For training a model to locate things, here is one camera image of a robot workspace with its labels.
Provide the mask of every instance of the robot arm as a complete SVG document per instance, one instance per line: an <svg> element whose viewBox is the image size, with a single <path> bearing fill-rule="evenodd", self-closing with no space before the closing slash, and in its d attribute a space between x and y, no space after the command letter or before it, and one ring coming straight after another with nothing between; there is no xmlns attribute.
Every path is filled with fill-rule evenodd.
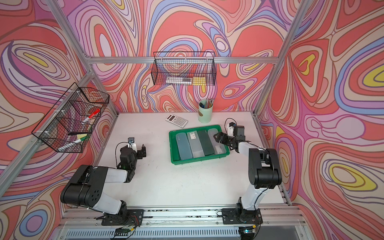
<svg viewBox="0 0 384 240"><path fill-rule="evenodd" d="M248 178L250 185L246 193L240 197L237 212L257 210L262 198L270 189L281 184L280 164L275 149L258 147L245 140L244 126L230 123L228 134L219 132L214 135L216 142L233 148L236 152L248 156Z"/></svg>
<svg viewBox="0 0 384 240"><path fill-rule="evenodd" d="M131 139L133 142L130 142L130 146L133 146L134 138ZM120 149L120 153L121 162L118 169L81 165L62 190L60 201L64 204L87 207L102 212L104 215L97 219L102 219L104 226L125 225L132 215L140 219L139 216L144 210L128 210L124 201L114 199L103 192L104 183L132 180L137 159L146 157L146 148L143 145L141 150L133 150L131 147L124 146Z"/></svg>

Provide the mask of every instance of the black wire basket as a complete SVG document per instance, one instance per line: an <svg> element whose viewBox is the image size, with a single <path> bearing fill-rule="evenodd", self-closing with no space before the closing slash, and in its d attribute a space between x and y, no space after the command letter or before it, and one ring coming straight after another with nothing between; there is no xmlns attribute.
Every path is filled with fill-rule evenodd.
<svg viewBox="0 0 384 240"><path fill-rule="evenodd" d="M62 108L53 111L54 117L47 127L36 131L49 112L32 131L34 136L56 152L82 153L109 103L107 93L75 85L73 91L69 91L72 85L58 100L71 95Z"/></svg>
<svg viewBox="0 0 384 240"><path fill-rule="evenodd" d="M154 85L215 85L216 65L213 51L154 52Z"/></svg>

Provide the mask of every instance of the calculator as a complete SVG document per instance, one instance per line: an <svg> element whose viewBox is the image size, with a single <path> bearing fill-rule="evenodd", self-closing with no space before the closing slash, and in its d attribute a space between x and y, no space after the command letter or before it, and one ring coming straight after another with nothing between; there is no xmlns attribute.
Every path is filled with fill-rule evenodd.
<svg viewBox="0 0 384 240"><path fill-rule="evenodd" d="M184 118L178 117L178 116L173 115L173 114L169 114L168 117L166 118L166 121L171 122L171 123L173 123L173 124L175 124L181 128L183 128L188 122Z"/></svg>

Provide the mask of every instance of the patterned wall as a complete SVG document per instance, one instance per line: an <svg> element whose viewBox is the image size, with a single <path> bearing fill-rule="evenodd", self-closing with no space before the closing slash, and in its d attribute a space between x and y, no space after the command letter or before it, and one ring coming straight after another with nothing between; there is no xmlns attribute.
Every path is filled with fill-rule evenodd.
<svg viewBox="0 0 384 240"><path fill-rule="evenodd" d="M258 113L315 239L384 239L384 2L316 0Z"/></svg>
<svg viewBox="0 0 384 240"><path fill-rule="evenodd" d="M277 56L298 1L59 1L89 56L153 56L154 51L215 51L216 56ZM151 65L94 66L120 112L250 111L271 66L220 64L215 87L153 86Z"/></svg>
<svg viewBox="0 0 384 240"><path fill-rule="evenodd" d="M272 64L229 64L215 86L153 85L150 64L96 64L94 69L120 112L197 111L214 98L214 111L251 111Z"/></svg>
<svg viewBox="0 0 384 240"><path fill-rule="evenodd" d="M2 172L84 69L43 0L0 0L0 23ZM1 240L50 236L64 208L61 190L79 165L92 164L111 122L106 109L82 154L56 153L46 145L38 149L0 198Z"/></svg>

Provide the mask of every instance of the black mounting bracket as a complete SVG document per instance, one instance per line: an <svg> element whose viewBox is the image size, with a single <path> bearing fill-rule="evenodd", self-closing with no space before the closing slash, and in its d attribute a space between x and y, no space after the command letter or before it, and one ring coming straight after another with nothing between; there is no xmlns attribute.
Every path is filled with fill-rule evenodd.
<svg viewBox="0 0 384 240"><path fill-rule="evenodd" d="M260 209L249 211L243 210L238 216L236 209L222 209L223 224L254 224L256 226L263 223Z"/></svg>
<svg viewBox="0 0 384 240"><path fill-rule="evenodd" d="M141 226L143 220L144 209L127 209L127 205L122 201L120 211L117 214L104 214L97 217L96 220L102 219L102 226L124 226L136 225Z"/></svg>

